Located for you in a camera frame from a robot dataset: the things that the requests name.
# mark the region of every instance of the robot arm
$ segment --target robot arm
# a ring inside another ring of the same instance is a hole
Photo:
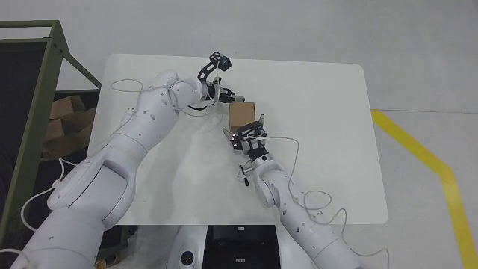
[[[289,192],[290,176],[266,150],[261,139],[267,136],[263,123],[261,116],[259,121],[240,127],[237,133],[223,130],[233,148],[251,159],[255,191],[262,205],[277,207],[282,225],[320,269],[364,268],[341,236],[326,224],[321,212],[309,214],[294,201],[299,198],[293,198]],[[293,194],[303,194],[293,183],[290,186]]]
[[[210,59],[205,67],[210,72],[231,66],[218,52]],[[173,129],[180,110],[212,99],[243,101],[219,87],[218,81],[207,82],[208,73],[201,73],[183,80],[176,72],[166,71],[140,93],[137,105],[128,108],[101,150],[58,183],[47,202],[52,213],[23,249],[30,263],[17,258],[12,268],[91,269],[103,232],[118,223],[133,202],[137,168]]]

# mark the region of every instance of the yellow floor line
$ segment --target yellow floor line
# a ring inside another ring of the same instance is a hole
[[[382,128],[383,131],[392,136],[393,139],[440,177],[441,186],[445,199],[447,200],[448,211],[453,224],[453,230],[455,231],[456,242],[458,243],[460,255],[462,256],[463,268],[477,269],[477,251],[475,250],[473,236],[471,235],[465,208],[463,207],[453,170],[410,136],[410,134],[402,130],[383,112],[372,110],[372,118],[375,124]]]

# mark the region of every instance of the gray floor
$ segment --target gray floor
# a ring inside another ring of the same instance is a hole
[[[478,0],[0,0],[0,19],[61,20],[100,78],[113,53],[361,64],[371,107],[395,110],[386,114],[454,169],[478,239]],[[59,89],[85,85],[63,67]],[[461,268],[438,177],[377,127],[376,139],[390,219],[349,226],[349,242],[387,246],[391,268]],[[171,229],[141,232],[122,267],[162,268],[170,241],[156,238]],[[366,262],[384,268],[383,257]]]

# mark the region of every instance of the small cardboard box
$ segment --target small cardboard box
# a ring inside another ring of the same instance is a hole
[[[233,102],[229,104],[229,131],[236,132],[239,127],[255,122],[254,102]]]
[[[64,135],[43,143],[42,161],[54,160],[69,155],[88,146],[90,142],[91,127],[80,132]]]
[[[72,114],[76,111],[83,111],[84,109],[85,107],[80,96],[68,96],[53,102],[52,109],[50,110],[50,120]]]
[[[52,120],[50,123],[48,123],[48,126],[46,127],[44,141],[62,137],[63,135],[65,135],[65,132],[63,132],[63,125],[61,124],[61,120]]]
[[[88,109],[87,111],[78,111],[64,115],[57,120],[61,120],[65,134],[75,133],[93,125],[95,111],[96,108]]]

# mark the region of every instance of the white table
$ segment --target white table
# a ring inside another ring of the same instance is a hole
[[[136,78],[145,85],[174,69],[196,77],[208,57],[111,55],[103,78],[90,148],[120,124],[135,93],[110,88],[113,81]],[[324,213],[346,208],[351,224],[388,219],[363,69],[355,64],[259,61],[232,58],[223,84],[255,102],[265,114],[269,136],[296,138],[301,144],[294,178],[307,190],[333,196]],[[237,181],[238,163],[223,136],[228,107],[218,114],[181,113],[170,135],[144,159],[137,173],[136,197],[119,224],[276,224],[274,208],[264,209],[254,188]],[[267,149],[291,170],[295,143],[269,140]],[[318,202],[326,201],[317,197]]]

